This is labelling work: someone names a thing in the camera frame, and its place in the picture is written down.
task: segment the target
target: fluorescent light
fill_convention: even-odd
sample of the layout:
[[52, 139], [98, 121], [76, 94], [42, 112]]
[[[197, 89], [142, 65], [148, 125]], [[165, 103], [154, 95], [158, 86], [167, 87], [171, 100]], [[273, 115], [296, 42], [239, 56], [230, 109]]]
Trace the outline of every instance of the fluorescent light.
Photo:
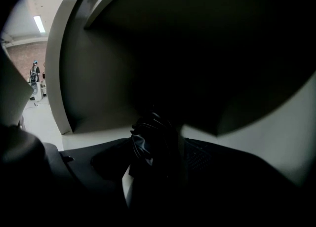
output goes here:
[[45, 29], [43, 26], [43, 23], [41, 22], [40, 16], [34, 16], [34, 21], [36, 22], [36, 25], [38, 26], [40, 33], [45, 33]]

